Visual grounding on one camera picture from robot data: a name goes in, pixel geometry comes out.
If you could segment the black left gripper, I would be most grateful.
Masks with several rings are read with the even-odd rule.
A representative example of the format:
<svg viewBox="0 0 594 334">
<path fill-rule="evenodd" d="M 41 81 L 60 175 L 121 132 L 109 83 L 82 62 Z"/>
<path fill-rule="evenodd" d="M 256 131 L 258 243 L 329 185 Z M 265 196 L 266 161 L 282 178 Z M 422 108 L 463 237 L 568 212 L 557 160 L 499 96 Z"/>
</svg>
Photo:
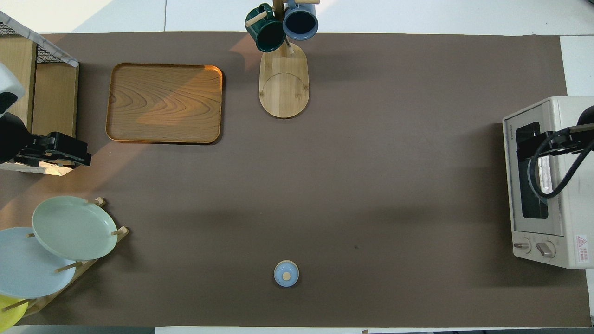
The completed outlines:
<svg viewBox="0 0 594 334">
<path fill-rule="evenodd" d="M 83 158 L 72 159 L 74 167 L 90 166 L 91 157 L 87 152 L 88 144 L 60 132 L 51 132 L 49 135 L 32 135 L 32 142 L 22 148 L 13 159 L 30 167 L 38 167 L 37 158 Z"/>
</svg>

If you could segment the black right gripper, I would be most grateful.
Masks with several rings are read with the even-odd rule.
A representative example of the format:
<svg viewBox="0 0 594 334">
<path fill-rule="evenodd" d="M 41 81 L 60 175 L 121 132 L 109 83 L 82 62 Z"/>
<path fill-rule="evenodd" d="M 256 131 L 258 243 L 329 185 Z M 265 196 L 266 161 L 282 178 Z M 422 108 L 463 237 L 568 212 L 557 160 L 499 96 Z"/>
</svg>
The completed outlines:
<svg viewBox="0 0 594 334">
<path fill-rule="evenodd" d="M 530 156 L 538 154 L 539 156 L 578 154 L 585 150 L 586 146 L 592 141 L 594 131 L 586 130 L 579 132 L 570 132 L 568 134 L 556 136 L 553 139 L 547 139 L 553 135 L 553 131 L 547 131 L 530 138 L 527 136 L 517 136 L 517 160 L 526 161 Z"/>
</svg>

